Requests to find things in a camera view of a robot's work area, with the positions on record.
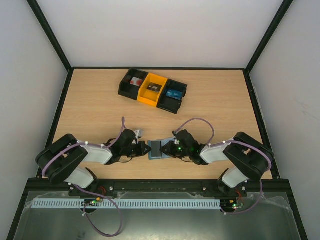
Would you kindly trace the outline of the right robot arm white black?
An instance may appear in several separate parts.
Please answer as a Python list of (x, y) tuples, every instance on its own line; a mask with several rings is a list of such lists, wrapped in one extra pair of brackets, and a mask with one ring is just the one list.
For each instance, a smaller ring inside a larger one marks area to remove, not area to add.
[(272, 150), (247, 135), (238, 132), (233, 138), (215, 144), (200, 144), (187, 131), (175, 134), (175, 139), (159, 148), (160, 152), (172, 158), (189, 158), (199, 166), (220, 161), (234, 165), (227, 168), (217, 180), (217, 190), (224, 196), (233, 193), (239, 184), (248, 180), (260, 181), (265, 172), (272, 168)]

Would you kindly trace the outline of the teal leather card holder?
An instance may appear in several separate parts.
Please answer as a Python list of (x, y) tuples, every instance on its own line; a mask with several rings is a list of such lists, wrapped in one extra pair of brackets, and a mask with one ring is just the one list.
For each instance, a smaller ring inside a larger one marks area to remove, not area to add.
[(159, 159), (169, 159), (170, 156), (161, 152), (160, 148), (169, 143), (170, 141), (175, 141), (174, 137), (158, 140), (148, 140), (147, 145), (151, 148), (148, 153), (149, 160), (159, 160)]

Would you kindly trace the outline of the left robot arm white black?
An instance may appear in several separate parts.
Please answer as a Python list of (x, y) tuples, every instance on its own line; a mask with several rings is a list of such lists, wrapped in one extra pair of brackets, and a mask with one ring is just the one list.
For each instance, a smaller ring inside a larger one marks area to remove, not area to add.
[(142, 131), (124, 129), (116, 138), (103, 144), (80, 141), (68, 133), (40, 152), (35, 162), (44, 178), (51, 184), (70, 183), (82, 189), (88, 188), (97, 177), (81, 163), (112, 165), (119, 163), (122, 157), (129, 159), (142, 157), (152, 148), (139, 141)]

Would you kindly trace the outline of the black VIP credit card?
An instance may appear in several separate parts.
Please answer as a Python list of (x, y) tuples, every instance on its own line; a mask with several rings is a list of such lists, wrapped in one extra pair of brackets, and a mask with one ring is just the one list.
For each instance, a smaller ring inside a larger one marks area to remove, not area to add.
[(162, 153), (160, 151), (161, 148), (161, 141), (153, 140), (150, 142), (151, 152), (150, 155), (152, 158), (160, 158)]

